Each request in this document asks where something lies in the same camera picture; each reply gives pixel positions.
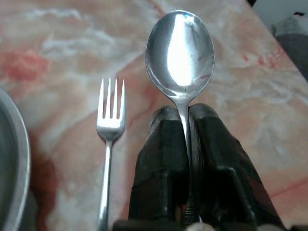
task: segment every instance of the bowl rim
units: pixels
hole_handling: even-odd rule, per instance
[[[4,222],[3,231],[17,231],[25,208],[30,180],[30,145],[24,120],[13,99],[0,88],[0,104],[7,113],[16,134],[17,178],[12,203]]]

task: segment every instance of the metal spoon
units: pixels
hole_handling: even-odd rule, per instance
[[[188,104],[209,83],[214,69],[214,47],[205,24],[187,11],[166,14],[150,34],[145,63],[152,82],[178,109],[191,166]]]

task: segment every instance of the fork tine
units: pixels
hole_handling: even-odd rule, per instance
[[[100,96],[98,98],[97,121],[103,118],[103,103],[104,103],[104,78],[102,79]]]
[[[124,122],[123,118],[125,118],[125,83],[123,80],[122,84],[122,95],[121,95],[121,105],[120,105],[120,120]]]
[[[114,96],[114,107],[113,107],[113,115],[112,118],[116,118],[117,114],[117,79],[115,79],[115,96]]]
[[[105,118],[110,118],[110,95],[111,95],[110,85],[111,85],[111,80],[109,79]]]

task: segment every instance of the fork handle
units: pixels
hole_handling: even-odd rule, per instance
[[[98,231],[108,231],[108,199],[112,144],[113,143],[111,141],[106,141],[106,154],[103,169],[103,185],[101,191]]]

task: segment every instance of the fork head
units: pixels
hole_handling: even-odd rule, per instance
[[[104,103],[104,78],[98,102],[96,131],[106,142],[114,142],[125,128],[125,83],[123,80],[119,117],[117,117],[117,80],[115,80],[114,103],[111,110],[111,80],[108,82],[107,101]]]

